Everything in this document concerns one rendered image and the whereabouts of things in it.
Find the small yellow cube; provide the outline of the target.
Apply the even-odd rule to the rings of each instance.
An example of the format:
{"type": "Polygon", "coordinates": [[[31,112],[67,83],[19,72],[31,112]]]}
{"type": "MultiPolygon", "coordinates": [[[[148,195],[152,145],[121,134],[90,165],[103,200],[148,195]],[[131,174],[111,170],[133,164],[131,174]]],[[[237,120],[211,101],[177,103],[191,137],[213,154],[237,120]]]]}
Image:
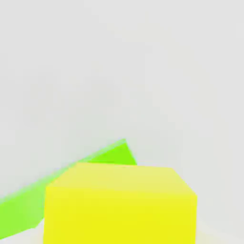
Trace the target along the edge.
{"type": "Polygon", "coordinates": [[[43,244],[196,244],[196,217],[172,168],[77,163],[46,188],[43,244]]]}

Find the large green box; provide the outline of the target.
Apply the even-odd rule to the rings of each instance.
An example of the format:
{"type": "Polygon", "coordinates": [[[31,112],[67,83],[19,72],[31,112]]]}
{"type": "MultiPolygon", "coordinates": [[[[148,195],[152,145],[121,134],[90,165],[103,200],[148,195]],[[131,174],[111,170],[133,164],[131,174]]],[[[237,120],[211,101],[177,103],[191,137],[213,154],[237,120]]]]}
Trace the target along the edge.
{"type": "Polygon", "coordinates": [[[0,199],[0,240],[35,228],[44,218],[46,186],[78,162],[137,164],[127,141],[121,139],[7,195],[0,199]]]}

